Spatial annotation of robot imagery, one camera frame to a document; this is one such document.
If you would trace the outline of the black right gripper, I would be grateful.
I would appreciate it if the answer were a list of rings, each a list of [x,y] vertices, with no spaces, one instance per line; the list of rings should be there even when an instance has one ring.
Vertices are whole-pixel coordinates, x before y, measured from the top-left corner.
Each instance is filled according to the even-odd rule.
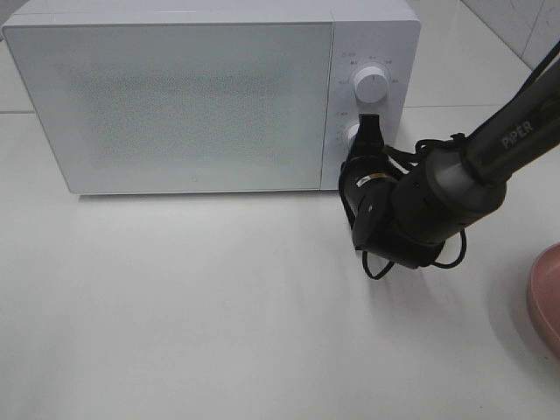
[[[340,168],[339,196],[346,210],[357,210],[365,184],[377,179],[397,181],[401,172],[383,152],[384,140],[378,114],[360,114],[356,139]]]

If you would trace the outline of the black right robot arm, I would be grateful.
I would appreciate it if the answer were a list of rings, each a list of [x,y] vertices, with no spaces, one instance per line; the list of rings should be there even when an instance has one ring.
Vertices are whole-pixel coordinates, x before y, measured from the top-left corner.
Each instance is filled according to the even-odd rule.
[[[338,183],[354,249],[388,267],[438,266],[446,241],[496,211],[511,176],[558,143],[557,48],[470,134],[406,152],[384,142],[378,115],[361,115]]]

